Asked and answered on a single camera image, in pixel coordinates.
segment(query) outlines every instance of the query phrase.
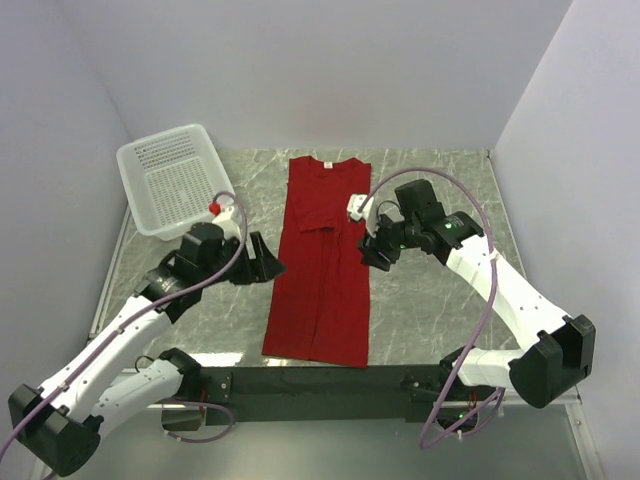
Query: gray marble surface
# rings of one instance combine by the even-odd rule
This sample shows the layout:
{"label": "gray marble surface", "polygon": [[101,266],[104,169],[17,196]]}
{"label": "gray marble surface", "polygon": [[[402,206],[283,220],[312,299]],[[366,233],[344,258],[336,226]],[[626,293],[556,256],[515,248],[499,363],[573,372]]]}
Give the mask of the gray marble surface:
{"label": "gray marble surface", "polygon": [[[284,214],[288,160],[309,154],[331,162],[357,157],[372,164],[373,184],[399,168],[411,166],[435,167],[454,175],[471,190],[487,212],[496,248],[522,272],[485,150],[221,150],[219,154],[247,210],[250,230],[261,231],[276,254]],[[394,198],[393,189],[397,185],[418,176],[408,174],[394,179],[377,198]],[[466,197],[456,187],[438,177],[430,179],[447,212],[472,212]],[[393,208],[388,214],[394,217]],[[108,324],[117,314],[141,276],[154,268],[178,243],[179,240],[165,243],[144,237],[137,233],[133,219],[128,219],[120,258],[109,280],[109,294],[100,312],[102,325]],[[438,362],[466,343],[485,305],[462,279],[419,251],[403,252],[401,260],[390,272],[371,269],[370,275],[370,365]],[[219,284],[207,289],[202,302],[186,312],[173,329],[157,338],[145,353],[155,356],[167,348],[178,347],[211,366],[318,365],[262,356],[271,289],[271,283],[246,287]],[[477,346],[516,348],[510,332],[496,316]]]}

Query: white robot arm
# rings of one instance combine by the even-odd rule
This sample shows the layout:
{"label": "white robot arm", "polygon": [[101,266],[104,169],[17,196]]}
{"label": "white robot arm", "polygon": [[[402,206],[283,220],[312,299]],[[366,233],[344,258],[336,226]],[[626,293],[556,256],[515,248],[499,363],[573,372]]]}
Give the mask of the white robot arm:
{"label": "white robot arm", "polygon": [[[163,297],[212,277],[229,263],[241,246],[236,207],[222,210],[215,207],[213,221],[192,226],[182,238],[180,248],[147,272],[118,315],[76,358],[39,388],[22,385],[11,395],[9,410],[15,427],[62,386],[62,393],[18,436],[18,440],[58,476],[77,471],[95,452],[101,439],[149,405],[167,398],[200,396],[203,382],[200,364],[175,348],[160,354],[137,375],[118,383],[114,380],[133,364],[151,340],[171,328],[187,309],[200,301],[202,290],[168,301],[122,328],[125,320]],[[235,263],[215,283],[266,282],[284,271],[259,232],[252,232],[250,238],[255,258],[249,258],[245,246]],[[111,343],[100,350],[111,336]],[[93,362],[67,385],[69,373],[96,352],[100,353]]]}
{"label": "white robot arm", "polygon": [[[446,215],[431,183],[416,180],[396,189],[404,220],[378,215],[366,195],[353,195],[347,213],[366,222],[360,241],[362,262],[388,271],[407,248],[433,254],[469,283],[485,300],[495,258],[498,290],[493,310],[513,333],[518,350],[474,348],[464,359],[458,380],[465,386],[514,389],[527,403],[542,408],[591,373],[595,327],[584,315],[572,318],[536,291],[499,253],[489,253],[482,229],[464,212]],[[456,365],[456,353],[449,368]]]}

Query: red object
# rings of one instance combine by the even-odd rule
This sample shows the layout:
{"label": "red object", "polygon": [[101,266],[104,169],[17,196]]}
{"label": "red object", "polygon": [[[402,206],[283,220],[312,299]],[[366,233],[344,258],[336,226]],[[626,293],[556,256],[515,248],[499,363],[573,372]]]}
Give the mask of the red object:
{"label": "red object", "polygon": [[217,203],[212,203],[211,205],[209,205],[209,211],[214,215],[218,215],[222,211],[222,207]]}
{"label": "red object", "polygon": [[364,224],[347,217],[351,194],[369,192],[371,165],[351,158],[289,162],[279,259],[264,355],[366,367],[369,269],[360,264]]}

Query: cable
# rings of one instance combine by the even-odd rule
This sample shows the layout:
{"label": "cable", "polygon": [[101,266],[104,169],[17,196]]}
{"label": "cable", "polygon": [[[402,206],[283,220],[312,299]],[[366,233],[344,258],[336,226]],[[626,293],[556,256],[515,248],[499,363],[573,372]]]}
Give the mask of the cable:
{"label": "cable", "polygon": [[233,426],[236,424],[236,418],[235,415],[233,414],[233,411],[230,410],[227,407],[224,407],[222,405],[218,405],[215,403],[207,403],[207,402],[183,402],[180,400],[167,400],[170,401],[171,403],[177,403],[178,405],[186,405],[186,406],[191,406],[191,407],[206,407],[206,408],[213,408],[215,410],[219,410],[222,413],[224,413],[227,417],[229,417],[229,424],[225,427],[224,430],[222,430],[220,433],[214,435],[213,437],[208,437],[208,438],[186,438],[186,437],[181,437],[180,435],[173,433],[173,432],[169,432],[167,430],[165,430],[165,435],[174,438],[176,440],[178,440],[179,442],[184,442],[184,443],[209,443],[209,442],[215,442],[216,440],[221,439],[222,437],[224,437],[227,433],[229,433],[231,431],[231,429],[233,428]]}
{"label": "cable", "polygon": [[473,410],[477,406],[478,406],[478,393],[475,390],[473,390],[472,392],[469,393],[469,398],[467,400],[467,407],[469,407],[469,410]]}
{"label": "cable", "polygon": [[[206,399],[207,399],[207,390],[203,388],[202,392],[200,393],[200,403],[201,404],[205,403]],[[207,409],[201,406],[199,410],[200,410],[200,416],[202,417],[202,420],[204,420],[207,415]]]}
{"label": "cable", "polygon": [[393,200],[383,200],[378,204],[378,208],[376,208],[376,218],[378,220],[380,219],[380,207],[382,207],[382,205],[384,205],[385,203],[390,203],[391,205],[395,205],[396,207],[398,207],[398,210],[400,210],[400,205],[398,205],[397,202],[394,202]]}
{"label": "cable", "polygon": [[134,313],[129,318],[124,320],[119,325],[118,329],[111,332],[111,334],[107,336],[107,338],[105,338],[105,340],[100,345],[98,345],[98,347],[96,347],[96,349],[91,354],[87,356],[84,362],[82,362],[78,366],[78,368],[76,368],[73,372],[69,374],[69,376],[64,380],[62,385],[56,387],[44,400],[42,400],[38,405],[36,405],[34,409],[31,410],[27,414],[27,416],[24,417],[18,423],[18,425],[16,425],[16,427],[11,432],[11,435],[9,436],[9,438],[6,440],[6,442],[2,445],[2,448],[0,449],[0,465],[2,464],[2,459],[7,453],[7,450],[9,450],[9,446],[11,445],[11,443],[13,443],[13,441],[16,438],[18,438],[18,436],[20,435],[20,432],[22,432],[22,430],[29,424],[29,422],[31,422],[31,420],[33,420],[33,418],[36,415],[38,415],[38,413],[40,413],[47,405],[49,405],[53,400],[55,400],[58,397],[58,395],[60,395],[69,385],[71,385],[71,383],[73,383],[73,381],[76,380],[80,376],[80,374],[84,372],[96,360],[96,358],[98,358],[98,356],[102,352],[104,352],[104,350],[111,344],[111,342],[113,342],[115,338],[119,335],[119,332],[129,327],[133,322],[138,320],[143,315],[151,312],[152,310],[155,310],[156,308],[164,305],[165,303],[169,303],[175,300],[176,298],[182,297],[183,295],[188,295],[190,293],[193,293],[195,291],[208,287],[209,285],[214,283],[216,280],[218,280],[222,275],[224,275],[231,268],[231,266],[236,262],[236,260],[238,260],[238,258],[242,254],[243,248],[247,243],[247,230],[248,230],[247,215],[242,205],[238,203],[237,197],[231,192],[218,192],[213,197],[213,203],[215,203],[218,200],[218,198],[220,198],[221,196],[227,196],[231,198],[231,200],[233,200],[233,202],[238,207],[238,210],[240,212],[240,217],[242,219],[242,238],[240,239],[240,245],[238,245],[238,249],[235,251],[235,253],[231,257],[229,262],[224,267],[222,267],[218,272],[213,274],[211,277],[199,283],[196,283],[195,285],[192,285],[188,288],[185,288],[184,290],[180,290],[178,292],[167,295],[166,297],[163,297],[159,300],[156,300],[155,302],[150,303],[146,307],[140,309],[138,312]]}
{"label": "cable", "polygon": [[147,359],[149,360],[151,363],[155,362],[156,359],[153,357],[150,357],[149,355],[140,355],[138,358],[136,358],[136,361],[133,362],[133,368],[136,369],[137,373],[140,373],[140,369],[138,368],[138,362],[140,361],[141,358]]}
{"label": "cable", "polygon": [[451,425],[449,428],[447,428],[442,433],[437,435],[434,439],[432,439],[428,443],[425,443],[425,438],[427,436],[427,433],[429,433],[429,430],[431,430],[431,427],[433,426],[433,424],[434,424],[434,422],[435,422],[435,420],[436,420],[436,418],[438,416],[438,413],[442,409],[442,404],[445,402],[445,400],[447,398],[447,394],[449,393],[449,390],[451,390],[451,386],[453,385],[453,382],[456,380],[456,377],[458,376],[458,372],[460,371],[460,368],[462,368],[462,364],[464,363],[465,358],[467,358],[467,355],[469,355],[469,352],[471,351],[471,349],[473,348],[476,340],[480,336],[480,333],[482,332],[482,329],[484,328],[484,326],[489,321],[489,318],[491,317],[491,312],[493,310],[493,303],[495,302],[496,295],[498,293],[498,268],[496,266],[496,257],[491,255],[493,253],[493,251],[494,251],[493,235],[491,233],[491,226],[489,225],[489,219],[487,218],[486,213],[482,209],[482,206],[480,205],[480,203],[478,203],[478,201],[475,199],[475,197],[469,191],[469,189],[467,189],[458,179],[456,179],[452,175],[449,175],[448,173],[443,172],[441,170],[438,170],[436,168],[430,168],[430,167],[412,167],[412,168],[403,168],[401,170],[398,170],[395,173],[392,173],[388,177],[382,179],[380,181],[380,183],[378,183],[371,190],[371,193],[369,193],[369,195],[367,195],[366,198],[364,199],[364,202],[362,202],[362,205],[358,209],[358,212],[362,213],[362,210],[364,209],[364,207],[367,204],[367,202],[369,202],[373,198],[373,196],[376,194],[376,192],[378,190],[380,190],[380,188],[383,185],[385,185],[390,180],[392,180],[392,179],[394,179],[394,178],[396,178],[396,177],[398,177],[400,175],[404,175],[405,173],[413,173],[413,172],[424,172],[424,173],[432,173],[432,174],[438,175],[438,176],[440,176],[442,178],[447,179],[449,182],[453,183],[456,187],[458,187],[465,194],[465,196],[469,199],[469,201],[471,202],[473,207],[478,212],[478,215],[480,215],[480,220],[482,221],[482,227],[483,227],[485,235],[487,237],[487,245],[489,247],[490,265],[491,265],[491,289],[489,291],[489,297],[487,299],[487,305],[485,306],[485,309],[482,312],[482,316],[480,317],[480,321],[478,322],[478,325],[476,326],[475,330],[471,334],[471,337],[469,338],[469,341],[467,342],[467,344],[462,349],[462,352],[460,353],[460,356],[458,357],[458,359],[456,361],[456,365],[451,370],[451,373],[449,374],[449,377],[447,378],[444,386],[442,387],[442,390],[440,391],[440,395],[438,395],[437,400],[433,404],[433,407],[431,409],[431,413],[429,414],[429,417],[427,418],[427,421],[424,422],[424,425],[422,426],[422,430],[420,432],[420,437],[418,438],[418,446],[421,449],[426,450],[426,449],[434,446],[435,444],[439,443],[441,440],[443,440],[445,437],[447,437],[450,433],[453,433],[460,425],[462,425],[464,422],[466,422],[469,418],[471,418],[473,415],[478,413],[484,407],[489,405],[489,403],[491,403],[493,400],[497,400],[496,406],[494,407],[494,410],[491,413],[491,415],[489,415],[489,418],[487,420],[485,420],[481,425],[476,427],[475,429],[471,430],[470,432],[466,432],[463,435],[471,435],[471,434],[476,433],[477,431],[479,431],[481,428],[484,428],[488,424],[488,422],[490,422],[493,419],[493,417],[495,416],[495,412],[498,410],[498,408],[502,404],[502,400],[504,399],[504,389],[503,388],[496,389],[496,391],[493,394],[491,394],[489,396],[489,398],[487,398],[486,400],[481,402],[476,408],[474,408],[471,411],[469,411],[464,417],[462,417],[457,422],[455,422],[453,425]]}

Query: white wall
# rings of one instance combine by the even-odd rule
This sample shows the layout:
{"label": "white wall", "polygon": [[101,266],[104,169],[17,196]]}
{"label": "white wall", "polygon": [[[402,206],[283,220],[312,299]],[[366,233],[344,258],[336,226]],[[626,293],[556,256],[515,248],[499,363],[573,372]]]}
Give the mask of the white wall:
{"label": "white wall", "polygon": [[611,479],[640,478],[640,3],[576,0],[498,142],[533,282],[597,326],[587,411]]}
{"label": "white wall", "polygon": [[492,148],[571,0],[59,0],[134,137]]}
{"label": "white wall", "polygon": [[[0,437],[8,399],[86,340],[126,199],[115,164],[129,141],[59,7],[4,0],[0,15]],[[27,478],[14,446],[0,478]]]}

